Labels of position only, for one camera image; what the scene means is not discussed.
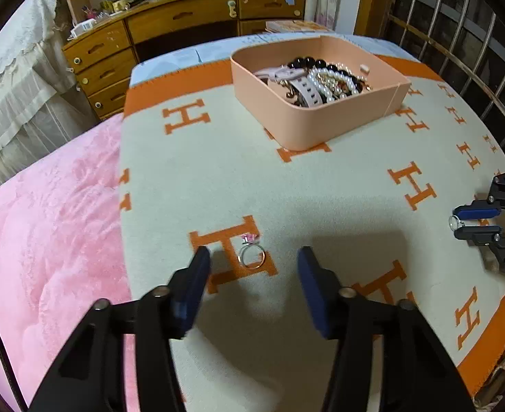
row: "pink fabric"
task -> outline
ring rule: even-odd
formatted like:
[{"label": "pink fabric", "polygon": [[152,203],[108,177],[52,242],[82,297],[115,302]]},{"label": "pink fabric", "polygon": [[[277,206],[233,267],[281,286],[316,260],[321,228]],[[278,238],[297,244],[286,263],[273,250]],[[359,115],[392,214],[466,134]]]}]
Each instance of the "pink fabric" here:
[{"label": "pink fabric", "polygon": [[[131,298],[117,192],[121,121],[101,123],[0,187],[0,334],[28,404],[92,302]],[[1,365],[0,392],[18,410]]]}]

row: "silver ring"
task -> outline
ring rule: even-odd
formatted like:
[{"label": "silver ring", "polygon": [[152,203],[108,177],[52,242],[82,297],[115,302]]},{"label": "silver ring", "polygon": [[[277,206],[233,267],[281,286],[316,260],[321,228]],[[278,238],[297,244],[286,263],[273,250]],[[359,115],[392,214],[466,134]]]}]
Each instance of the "silver ring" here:
[{"label": "silver ring", "polygon": [[[251,246],[256,246],[258,249],[260,249],[262,251],[262,260],[260,260],[260,263],[256,266],[248,266],[248,265],[245,265],[245,262],[244,262],[244,259],[243,259],[243,255],[245,254],[245,251],[247,249],[249,249]],[[245,246],[243,246],[241,248],[241,251],[239,251],[239,255],[237,257],[239,259],[239,263],[241,263],[244,267],[246,267],[247,269],[250,269],[250,270],[257,270],[258,268],[260,268],[264,262],[266,261],[266,251],[264,250],[264,248],[262,246],[260,246],[259,244],[256,244],[256,243],[247,243]]]}]

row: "peach plastic tray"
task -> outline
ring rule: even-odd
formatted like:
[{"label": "peach plastic tray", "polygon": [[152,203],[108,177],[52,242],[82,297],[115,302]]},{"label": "peach plastic tray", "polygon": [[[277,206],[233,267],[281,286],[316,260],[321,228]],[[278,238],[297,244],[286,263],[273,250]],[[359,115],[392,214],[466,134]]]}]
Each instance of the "peach plastic tray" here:
[{"label": "peach plastic tray", "polygon": [[[371,91],[304,108],[285,100],[286,88],[266,85],[253,75],[263,68],[287,64],[295,57],[312,56],[327,63],[343,63],[357,76],[360,66],[369,67]],[[303,151],[395,112],[411,81],[378,57],[338,37],[301,38],[249,46],[232,54],[235,96],[288,150]]]}]

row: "orange stripe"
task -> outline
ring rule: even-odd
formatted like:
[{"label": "orange stripe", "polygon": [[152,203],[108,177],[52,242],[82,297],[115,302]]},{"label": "orange stripe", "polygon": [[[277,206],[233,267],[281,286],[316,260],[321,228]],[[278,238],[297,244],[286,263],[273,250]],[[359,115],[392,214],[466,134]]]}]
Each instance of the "orange stripe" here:
[{"label": "orange stripe", "polygon": [[505,294],[489,324],[458,365],[458,371],[471,395],[481,389],[505,350]]},{"label": "orange stripe", "polygon": [[232,82],[229,59],[174,71],[130,88],[123,117],[170,99],[229,85]]},{"label": "orange stripe", "polygon": [[392,68],[409,77],[424,77],[433,81],[444,82],[444,80],[433,71],[428,65],[419,62],[413,62],[407,59],[398,59],[397,57],[379,56],[377,57],[385,61]]}]

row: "screw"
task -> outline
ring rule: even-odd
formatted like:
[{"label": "screw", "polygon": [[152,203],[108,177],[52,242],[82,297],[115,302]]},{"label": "screw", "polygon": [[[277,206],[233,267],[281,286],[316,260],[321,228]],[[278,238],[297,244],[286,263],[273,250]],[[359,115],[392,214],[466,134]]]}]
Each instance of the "screw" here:
[{"label": "screw", "polygon": [[346,299],[352,299],[357,296],[357,291],[350,287],[344,287],[338,290],[338,294]]},{"label": "screw", "polygon": [[154,288],[152,294],[154,297],[165,297],[167,296],[171,290],[169,290],[168,286],[160,285],[157,288]]},{"label": "screw", "polygon": [[110,301],[108,299],[98,299],[96,302],[94,302],[94,309],[96,311],[101,311],[106,309],[110,305]]},{"label": "screw", "polygon": [[397,302],[397,305],[399,305],[399,308],[402,308],[403,310],[412,311],[416,309],[414,302],[410,301],[409,299],[401,299],[399,302]]}]

